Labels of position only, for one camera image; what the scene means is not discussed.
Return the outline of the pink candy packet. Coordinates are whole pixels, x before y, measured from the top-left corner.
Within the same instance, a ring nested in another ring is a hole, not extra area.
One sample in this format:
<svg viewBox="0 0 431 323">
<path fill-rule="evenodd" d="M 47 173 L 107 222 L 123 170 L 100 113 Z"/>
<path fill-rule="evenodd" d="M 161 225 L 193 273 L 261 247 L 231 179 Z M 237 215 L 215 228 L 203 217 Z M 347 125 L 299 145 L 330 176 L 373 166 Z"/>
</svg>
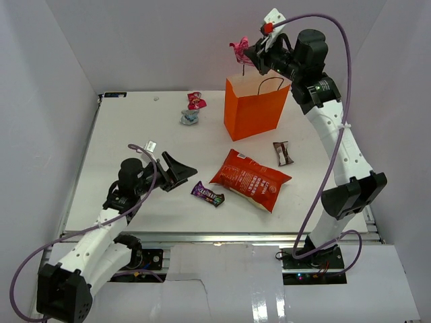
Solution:
<svg viewBox="0 0 431 323">
<path fill-rule="evenodd" d="M 240 42 L 231 42 L 229 47 L 233 48 L 236 61 L 241 65 L 254 66 L 253 62 L 245 55 L 245 50 L 249 48 L 248 37 L 244 36 Z"/>
</svg>

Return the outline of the purple M&M's packet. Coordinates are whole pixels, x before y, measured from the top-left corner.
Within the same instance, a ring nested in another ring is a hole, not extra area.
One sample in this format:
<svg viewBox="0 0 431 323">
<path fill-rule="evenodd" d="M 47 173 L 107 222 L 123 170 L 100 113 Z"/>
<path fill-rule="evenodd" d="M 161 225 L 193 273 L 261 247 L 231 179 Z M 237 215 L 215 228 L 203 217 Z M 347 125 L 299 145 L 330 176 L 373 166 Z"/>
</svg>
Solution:
<svg viewBox="0 0 431 323">
<path fill-rule="evenodd" d="M 191 195 L 206 201 L 214 207 L 219 207 L 224 201 L 224 194 L 216 194 L 212 190 L 204 187 L 202 181 L 198 181 L 191 191 Z"/>
</svg>

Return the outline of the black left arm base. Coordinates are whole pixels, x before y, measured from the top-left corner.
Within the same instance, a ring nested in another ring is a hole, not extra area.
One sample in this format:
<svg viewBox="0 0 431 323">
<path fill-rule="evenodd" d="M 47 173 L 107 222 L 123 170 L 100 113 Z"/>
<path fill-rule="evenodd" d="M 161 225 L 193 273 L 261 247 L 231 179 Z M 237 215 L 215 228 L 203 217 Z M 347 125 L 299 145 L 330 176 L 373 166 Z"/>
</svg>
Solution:
<svg viewBox="0 0 431 323">
<path fill-rule="evenodd" d="M 128 264 L 121 268 L 121 271 L 146 269 L 159 271 L 162 269 L 164 259 L 163 249 L 135 249 L 131 252 L 131 259 Z"/>
</svg>

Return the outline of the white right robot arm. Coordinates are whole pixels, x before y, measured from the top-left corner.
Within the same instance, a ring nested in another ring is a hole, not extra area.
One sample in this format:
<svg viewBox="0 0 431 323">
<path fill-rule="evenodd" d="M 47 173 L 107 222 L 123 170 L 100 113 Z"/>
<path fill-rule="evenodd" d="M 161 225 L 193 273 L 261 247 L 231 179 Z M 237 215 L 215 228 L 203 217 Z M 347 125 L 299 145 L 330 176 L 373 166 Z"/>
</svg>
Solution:
<svg viewBox="0 0 431 323">
<path fill-rule="evenodd" d="M 313 29 L 301 31 L 294 46 L 286 34 L 279 33 L 262 37 L 244 52 L 261 75 L 275 71 L 290 80 L 295 102 L 330 159 L 327 174 L 333 175 L 335 187 L 322 184 L 319 188 L 317 200 L 323 212 L 296 255 L 312 268 L 328 261 L 327 249 L 337 244 L 346 225 L 387 185 L 385 174 L 376 173 L 366 161 L 344 119 L 347 104 L 324 71 L 327 53 L 325 35 Z"/>
</svg>

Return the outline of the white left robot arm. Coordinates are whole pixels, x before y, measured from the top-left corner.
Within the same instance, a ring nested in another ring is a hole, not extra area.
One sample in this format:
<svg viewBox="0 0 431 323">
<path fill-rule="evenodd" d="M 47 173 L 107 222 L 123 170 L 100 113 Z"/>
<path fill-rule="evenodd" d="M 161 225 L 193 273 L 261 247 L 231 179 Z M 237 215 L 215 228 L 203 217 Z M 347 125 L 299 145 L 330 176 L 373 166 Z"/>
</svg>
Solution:
<svg viewBox="0 0 431 323">
<path fill-rule="evenodd" d="M 108 190 L 94 228 L 56 264 L 46 264 L 38 274 L 36 309 L 48 318 L 61 322 L 83 322 L 101 287 L 124 266 L 141 264 L 142 251 L 118 241 L 142 202 L 155 188 L 169 192 L 197 174 L 195 168 L 173 159 L 167 152 L 159 160 L 143 165 L 138 158 L 121 162 L 118 179 Z"/>
</svg>

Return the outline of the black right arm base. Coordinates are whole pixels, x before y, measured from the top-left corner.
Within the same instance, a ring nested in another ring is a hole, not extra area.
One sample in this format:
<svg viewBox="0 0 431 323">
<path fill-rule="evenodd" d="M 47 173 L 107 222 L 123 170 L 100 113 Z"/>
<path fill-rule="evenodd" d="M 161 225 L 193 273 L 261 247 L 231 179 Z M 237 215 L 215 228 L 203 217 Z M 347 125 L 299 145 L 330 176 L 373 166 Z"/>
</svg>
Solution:
<svg viewBox="0 0 431 323">
<path fill-rule="evenodd" d="M 283 272 L 290 274 L 322 274 L 340 271 L 345 267 L 341 249 L 338 247 L 301 259 L 292 256 L 291 248 L 283 248 L 275 254 L 275 258 L 281 261 Z"/>
</svg>

